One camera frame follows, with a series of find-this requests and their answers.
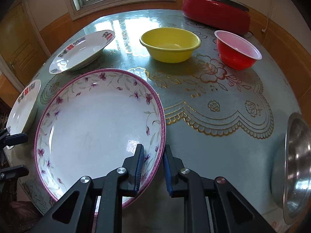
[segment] screw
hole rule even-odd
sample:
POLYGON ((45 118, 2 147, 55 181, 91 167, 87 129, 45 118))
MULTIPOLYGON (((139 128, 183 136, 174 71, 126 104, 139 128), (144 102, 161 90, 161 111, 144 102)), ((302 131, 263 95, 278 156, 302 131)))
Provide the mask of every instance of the screw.
POLYGON ((126 169, 124 167, 119 167, 117 169, 117 173, 119 173, 119 174, 122 174, 122 173, 125 173, 125 172, 126 172, 126 169))
POLYGON ((90 177, 89 177, 89 176, 83 176, 83 177, 80 179, 80 181, 81 181, 82 183, 88 183, 88 182, 90 181, 90 177))
POLYGON ((227 182, 224 177, 217 177, 216 181, 219 184, 225 184, 227 182))
POLYGON ((182 169, 180 170, 180 172, 181 172, 182 174, 188 174, 188 173, 190 173, 190 170, 189 170, 188 168, 182 168, 182 169))

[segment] yellow plastic bowl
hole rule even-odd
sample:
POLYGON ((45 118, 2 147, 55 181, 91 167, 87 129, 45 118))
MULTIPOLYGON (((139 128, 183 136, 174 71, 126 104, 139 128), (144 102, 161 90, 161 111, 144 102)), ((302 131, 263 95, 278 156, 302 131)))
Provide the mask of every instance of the yellow plastic bowl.
POLYGON ((179 63, 190 58, 201 39, 192 32, 179 28, 158 28, 144 33, 140 43, 151 57, 166 63, 179 63))

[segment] wooden door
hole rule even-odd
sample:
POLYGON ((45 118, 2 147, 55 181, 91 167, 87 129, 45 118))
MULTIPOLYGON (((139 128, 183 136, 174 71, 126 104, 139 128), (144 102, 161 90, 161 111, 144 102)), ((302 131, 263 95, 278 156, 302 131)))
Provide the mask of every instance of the wooden door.
POLYGON ((22 3, 9 10, 0 22, 0 53, 24 85, 47 59, 22 3))

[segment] red electric skillet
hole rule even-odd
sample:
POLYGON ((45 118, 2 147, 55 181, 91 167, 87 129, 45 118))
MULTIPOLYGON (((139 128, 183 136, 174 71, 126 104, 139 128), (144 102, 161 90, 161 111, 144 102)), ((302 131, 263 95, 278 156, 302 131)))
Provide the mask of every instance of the red electric skillet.
POLYGON ((249 30, 249 9, 236 0, 183 0, 182 11, 192 20, 238 35, 249 30))

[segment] white plate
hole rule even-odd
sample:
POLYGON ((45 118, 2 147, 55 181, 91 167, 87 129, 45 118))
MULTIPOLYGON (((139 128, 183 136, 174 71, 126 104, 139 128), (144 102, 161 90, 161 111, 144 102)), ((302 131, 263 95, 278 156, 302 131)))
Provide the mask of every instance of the white plate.
MULTIPOLYGON (((46 191, 58 200, 77 180, 98 178, 122 166, 143 144, 139 193, 151 182, 165 143, 165 117, 153 88, 118 69, 81 75, 64 86, 44 111, 35 160, 46 191)), ((124 197, 123 206, 133 198, 124 197)))
POLYGON ((30 129, 38 109, 37 97, 40 88, 40 80, 32 81, 14 103, 7 120, 7 130, 11 135, 27 132, 30 129))
POLYGON ((101 54, 101 51, 114 39, 114 31, 105 30, 85 35, 69 44, 57 54, 50 65, 50 74, 85 67, 101 54))

